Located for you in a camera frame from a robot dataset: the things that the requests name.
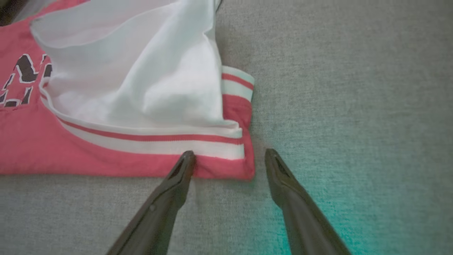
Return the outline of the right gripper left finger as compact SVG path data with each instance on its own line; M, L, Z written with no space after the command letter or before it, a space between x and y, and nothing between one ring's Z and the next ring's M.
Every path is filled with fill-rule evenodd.
M181 155L109 249L109 255L168 253L176 216L186 202L195 163L193 151Z

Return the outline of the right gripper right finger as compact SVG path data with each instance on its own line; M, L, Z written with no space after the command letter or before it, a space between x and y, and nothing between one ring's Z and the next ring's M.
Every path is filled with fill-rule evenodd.
M350 251L275 149L265 152L268 184L282 210L293 255L349 255Z

